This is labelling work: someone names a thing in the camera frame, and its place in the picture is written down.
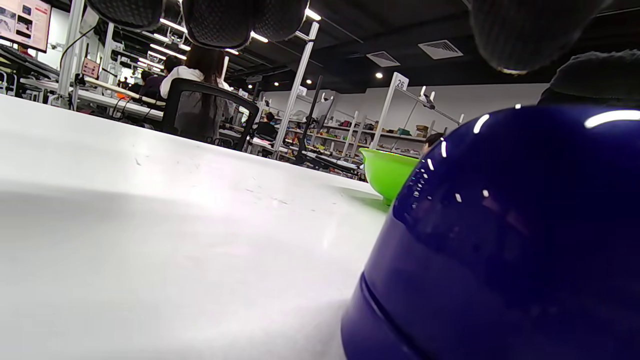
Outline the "person's left hand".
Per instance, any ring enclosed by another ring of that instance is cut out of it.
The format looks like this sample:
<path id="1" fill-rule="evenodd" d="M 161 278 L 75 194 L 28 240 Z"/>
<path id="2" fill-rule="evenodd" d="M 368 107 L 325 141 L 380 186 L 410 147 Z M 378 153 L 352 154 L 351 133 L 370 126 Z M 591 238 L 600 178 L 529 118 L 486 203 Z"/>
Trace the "person's left hand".
<path id="1" fill-rule="evenodd" d="M 473 0 L 470 23 L 478 52 L 494 69 L 521 75 L 551 63 L 581 36 L 608 0 Z M 183 0 L 186 34 L 197 46 L 240 49 L 255 33 L 293 37 L 306 0 Z"/>

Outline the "person's right hand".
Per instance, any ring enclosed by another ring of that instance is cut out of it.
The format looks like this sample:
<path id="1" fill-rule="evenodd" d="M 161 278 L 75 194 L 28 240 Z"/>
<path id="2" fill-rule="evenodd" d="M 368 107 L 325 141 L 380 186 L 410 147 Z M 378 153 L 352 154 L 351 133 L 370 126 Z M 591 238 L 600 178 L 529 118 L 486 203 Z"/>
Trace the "person's right hand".
<path id="1" fill-rule="evenodd" d="M 557 69 L 537 105 L 640 107 L 640 51 L 574 55 Z"/>

